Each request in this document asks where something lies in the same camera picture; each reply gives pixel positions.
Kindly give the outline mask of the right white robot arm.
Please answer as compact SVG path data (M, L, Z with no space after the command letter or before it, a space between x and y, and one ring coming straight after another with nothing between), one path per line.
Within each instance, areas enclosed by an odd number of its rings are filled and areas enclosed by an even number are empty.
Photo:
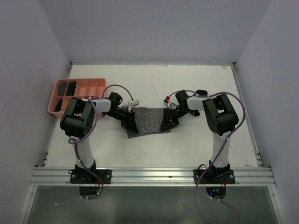
M199 115L203 111L209 129L213 133L213 153L209 161L208 178L213 183L224 179L225 173L230 170L229 141L231 135L242 125L238 115L231 104L228 95L234 97L239 103L240 99L229 92L219 92L208 95L207 91L198 90L192 96L186 90L174 92L178 104L172 105L170 96L164 100L167 108L164 109L161 132L169 131L179 125L179 119L186 114Z

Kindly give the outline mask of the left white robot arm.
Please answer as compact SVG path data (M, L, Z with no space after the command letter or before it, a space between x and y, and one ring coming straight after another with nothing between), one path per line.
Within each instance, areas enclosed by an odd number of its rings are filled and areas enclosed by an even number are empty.
M60 128L69 137L68 143L73 145L76 164L83 169L80 177L86 183L92 183L97 178L95 159L91 152L89 136L94 131L98 114L108 115L121 123L121 126L132 133L139 133L135 114L119 107L122 97L112 92L107 98L80 99L72 97L60 121Z

